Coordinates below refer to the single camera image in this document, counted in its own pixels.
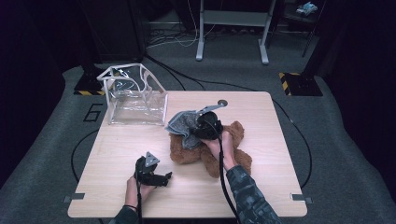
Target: transparent tote bag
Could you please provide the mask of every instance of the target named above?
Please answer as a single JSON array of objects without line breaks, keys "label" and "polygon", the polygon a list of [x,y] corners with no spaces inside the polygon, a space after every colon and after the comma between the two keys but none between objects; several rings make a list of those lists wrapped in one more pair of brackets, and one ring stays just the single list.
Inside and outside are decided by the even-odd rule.
[{"label": "transparent tote bag", "polygon": [[106,93],[108,124],[164,125],[168,93],[143,64],[110,66],[97,79]]}]

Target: person's arm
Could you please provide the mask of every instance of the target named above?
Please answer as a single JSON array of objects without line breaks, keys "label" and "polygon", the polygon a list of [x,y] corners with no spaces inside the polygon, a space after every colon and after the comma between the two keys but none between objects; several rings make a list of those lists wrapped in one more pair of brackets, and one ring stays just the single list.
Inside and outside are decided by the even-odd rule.
[{"label": "person's arm", "polygon": [[[153,186],[140,186],[140,194],[142,195],[142,202],[144,202],[151,191],[155,187]],[[135,224],[138,222],[137,215],[137,187],[136,179],[131,176],[127,181],[126,193],[125,193],[125,204],[119,211],[119,213],[110,220],[108,224]]]},{"label": "person's arm", "polygon": [[[219,140],[205,140],[213,156],[219,160]],[[271,205],[257,188],[254,179],[238,165],[233,155],[233,137],[228,132],[221,134],[224,169],[230,183],[236,210],[241,223],[282,223]]]}]

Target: teddy bear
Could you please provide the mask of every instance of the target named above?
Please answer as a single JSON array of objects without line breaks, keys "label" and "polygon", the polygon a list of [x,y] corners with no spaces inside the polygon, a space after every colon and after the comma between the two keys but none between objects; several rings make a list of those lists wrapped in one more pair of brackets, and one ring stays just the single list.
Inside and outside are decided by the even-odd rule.
[{"label": "teddy bear", "polygon": [[[227,131],[233,136],[233,154],[235,156],[235,160],[238,164],[244,167],[248,174],[251,174],[252,159],[246,152],[238,148],[245,133],[242,124],[236,120],[231,125],[223,125],[223,131]],[[219,162],[212,155],[206,144],[201,142],[193,149],[185,149],[182,146],[183,135],[174,133],[169,133],[169,135],[171,138],[170,157],[172,161],[179,164],[186,164],[201,159],[209,175],[214,178],[219,178]]]}]

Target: sleeve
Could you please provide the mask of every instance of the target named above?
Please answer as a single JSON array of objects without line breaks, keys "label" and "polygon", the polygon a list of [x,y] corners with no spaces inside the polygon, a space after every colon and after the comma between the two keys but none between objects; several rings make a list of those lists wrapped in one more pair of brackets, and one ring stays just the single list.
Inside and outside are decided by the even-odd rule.
[{"label": "sleeve", "polygon": [[111,219],[108,224],[136,224],[137,220],[137,213],[127,206],[123,206],[119,213]]},{"label": "sleeve", "polygon": [[282,223],[271,205],[257,188],[254,179],[240,165],[227,172],[241,224]]}]

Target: black chair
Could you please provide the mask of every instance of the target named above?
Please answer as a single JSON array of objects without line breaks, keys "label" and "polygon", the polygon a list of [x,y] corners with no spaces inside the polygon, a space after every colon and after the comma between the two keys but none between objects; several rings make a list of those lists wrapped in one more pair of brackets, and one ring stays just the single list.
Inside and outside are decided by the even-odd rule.
[{"label": "black chair", "polygon": [[318,21],[320,20],[320,16],[323,12],[323,8],[326,6],[326,0],[319,2],[319,1],[311,1],[312,4],[318,7],[314,13],[309,14],[308,16],[304,16],[301,13],[296,12],[298,6],[305,4],[308,0],[305,1],[296,1],[295,3],[285,3],[283,0],[283,4],[278,11],[278,15],[275,15],[274,24],[272,24],[273,29],[270,37],[267,39],[267,48],[269,49],[271,45],[271,40],[274,36],[276,31],[276,27],[279,21],[287,21],[288,23],[294,23],[300,26],[307,28],[308,30],[308,40],[305,45],[305,49],[303,52],[303,56],[306,54],[306,50],[308,49],[309,44],[311,43],[312,37],[317,30]]}]

